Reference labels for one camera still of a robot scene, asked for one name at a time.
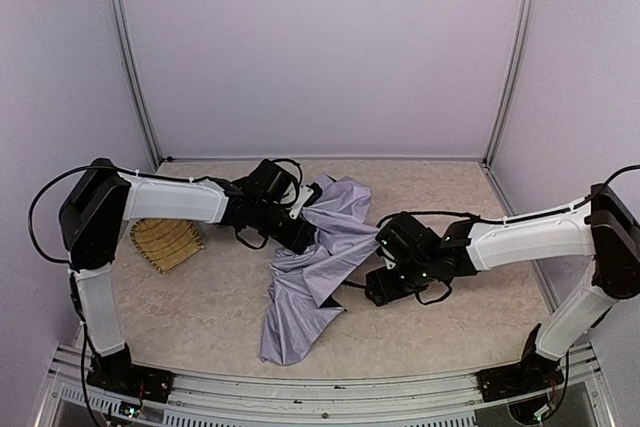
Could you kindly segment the lilac folding umbrella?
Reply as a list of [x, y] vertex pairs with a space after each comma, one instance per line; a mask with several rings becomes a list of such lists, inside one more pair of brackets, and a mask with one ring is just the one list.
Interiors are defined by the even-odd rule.
[[317, 228], [304, 253], [275, 251], [270, 303], [259, 358], [288, 366], [301, 362], [344, 308], [333, 299], [341, 283], [377, 249], [378, 229], [366, 223], [371, 189], [345, 176], [317, 178], [322, 195], [301, 216]]

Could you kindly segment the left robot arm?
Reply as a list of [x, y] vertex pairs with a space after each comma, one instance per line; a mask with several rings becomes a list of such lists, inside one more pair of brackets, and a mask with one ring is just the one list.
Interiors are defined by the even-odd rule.
[[127, 223], [185, 220], [230, 227], [236, 234], [251, 228], [264, 241], [274, 240], [302, 254], [316, 233], [302, 211], [321, 194], [317, 183], [303, 183], [283, 168], [281, 160], [265, 159], [248, 175], [226, 180], [142, 174], [96, 159], [59, 212], [72, 290], [96, 356], [127, 352], [111, 274]]

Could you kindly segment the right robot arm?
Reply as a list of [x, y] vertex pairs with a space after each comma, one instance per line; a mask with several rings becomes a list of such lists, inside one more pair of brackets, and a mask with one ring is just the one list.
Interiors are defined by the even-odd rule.
[[367, 273], [365, 295], [377, 306], [419, 297], [434, 282], [451, 284], [496, 267], [583, 256], [590, 267], [553, 315], [530, 334], [523, 365], [554, 365], [617, 302], [639, 294], [639, 223], [605, 183], [554, 209], [482, 219], [465, 214], [442, 235], [400, 212], [376, 236], [385, 264]]

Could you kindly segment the woven bamboo tray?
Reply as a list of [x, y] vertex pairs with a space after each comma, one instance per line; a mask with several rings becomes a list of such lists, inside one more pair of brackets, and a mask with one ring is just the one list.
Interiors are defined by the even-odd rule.
[[166, 274], [204, 249], [193, 221], [141, 219], [130, 229], [137, 251], [159, 273]]

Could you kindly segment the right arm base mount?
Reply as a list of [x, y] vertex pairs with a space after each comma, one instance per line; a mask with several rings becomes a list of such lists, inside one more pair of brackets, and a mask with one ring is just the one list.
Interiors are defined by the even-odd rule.
[[516, 397], [564, 382], [560, 362], [537, 354], [513, 364], [483, 369], [476, 376], [484, 402]]

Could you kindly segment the aluminium front rail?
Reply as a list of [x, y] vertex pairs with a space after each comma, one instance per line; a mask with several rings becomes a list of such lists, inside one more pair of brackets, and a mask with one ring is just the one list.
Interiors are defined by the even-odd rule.
[[[64, 407], [82, 409], [79, 349], [60, 345], [51, 361], [28, 426], [54, 426]], [[569, 390], [543, 426], [621, 426], [589, 344], [570, 354]], [[542, 392], [485, 402], [475, 372], [370, 379], [268, 379], [172, 368], [166, 404], [143, 401], [138, 417], [118, 414], [128, 397], [88, 387], [94, 415], [109, 413], [131, 426], [479, 426], [482, 410], [513, 421], [508, 407]]]

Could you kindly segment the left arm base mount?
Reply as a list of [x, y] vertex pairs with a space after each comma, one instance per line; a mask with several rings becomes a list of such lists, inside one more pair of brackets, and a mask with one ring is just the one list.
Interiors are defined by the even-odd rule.
[[166, 404], [173, 386], [171, 371], [131, 362], [92, 360], [86, 382], [111, 393]]

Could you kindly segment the right frame post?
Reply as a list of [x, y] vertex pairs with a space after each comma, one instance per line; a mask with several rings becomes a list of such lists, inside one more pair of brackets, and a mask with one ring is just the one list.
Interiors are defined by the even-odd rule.
[[514, 105], [520, 71], [526, 54], [535, 1], [536, 0], [520, 0], [516, 30], [500, 95], [498, 111], [483, 157], [483, 163], [488, 170], [491, 170], [496, 163], [499, 149], [506, 133], [509, 116]]

